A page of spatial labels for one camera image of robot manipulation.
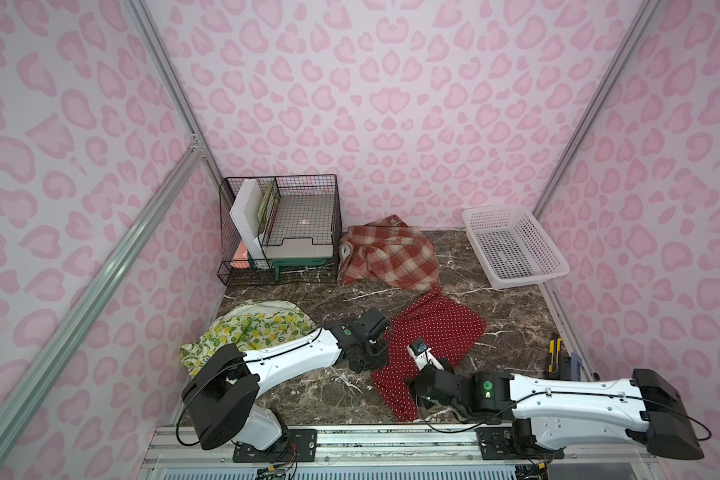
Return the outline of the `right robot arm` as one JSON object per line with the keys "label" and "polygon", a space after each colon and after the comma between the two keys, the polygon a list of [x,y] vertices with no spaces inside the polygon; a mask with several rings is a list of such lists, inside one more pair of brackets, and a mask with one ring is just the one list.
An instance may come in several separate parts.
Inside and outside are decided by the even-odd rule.
{"label": "right robot arm", "polygon": [[512,426],[522,453],[546,455],[573,445],[639,445],[665,459],[704,457],[681,393],[657,372],[577,382],[479,372],[466,378],[432,364],[410,384],[419,406],[441,406],[476,425]]}

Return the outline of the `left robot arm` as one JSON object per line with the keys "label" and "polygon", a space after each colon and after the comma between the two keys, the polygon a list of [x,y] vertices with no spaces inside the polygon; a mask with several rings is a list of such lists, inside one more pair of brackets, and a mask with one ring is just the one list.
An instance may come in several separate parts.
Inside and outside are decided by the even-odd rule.
{"label": "left robot arm", "polygon": [[371,308],[275,347],[247,352],[233,344],[220,347],[182,392],[183,413],[197,440],[180,444],[204,450],[228,443],[262,452],[281,448],[289,436],[285,422],[256,406],[256,400],[284,382],[340,361],[356,373],[386,366],[389,327],[390,321]]}

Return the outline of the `red polka dot skirt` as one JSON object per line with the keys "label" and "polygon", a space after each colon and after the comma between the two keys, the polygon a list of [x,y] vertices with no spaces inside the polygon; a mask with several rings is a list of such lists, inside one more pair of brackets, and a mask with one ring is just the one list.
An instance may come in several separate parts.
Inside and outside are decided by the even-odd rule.
{"label": "red polka dot skirt", "polygon": [[412,422],[418,415],[407,381],[419,369],[407,351],[408,346],[421,339],[437,357],[444,357],[455,366],[482,337],[486,326],[486,320],[446,296],[439,285],[393,319],[386,335],[387,365],[372,372],[371,379],[400,422]]}

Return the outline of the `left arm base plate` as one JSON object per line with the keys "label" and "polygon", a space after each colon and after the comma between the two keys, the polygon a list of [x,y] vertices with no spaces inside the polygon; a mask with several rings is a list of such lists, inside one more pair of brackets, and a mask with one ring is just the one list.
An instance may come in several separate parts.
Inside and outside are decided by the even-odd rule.
{"label": "left arm base plate", "polygon": [[257,449],[252,444],[237,442],[234,463],[288,463],[313,462],[316,455],[318,431],[312,428],[288,430],[267,448]]}

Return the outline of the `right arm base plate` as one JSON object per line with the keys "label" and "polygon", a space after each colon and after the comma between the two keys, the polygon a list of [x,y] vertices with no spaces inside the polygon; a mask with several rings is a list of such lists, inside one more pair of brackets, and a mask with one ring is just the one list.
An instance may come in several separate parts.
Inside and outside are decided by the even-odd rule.
{"label": "right arm base plate", "polygon": [[532,446],[517,446],[511,427],[481,427],[475,430],[483,460],[558,460],[565,457],[562,449],[548,451]]}

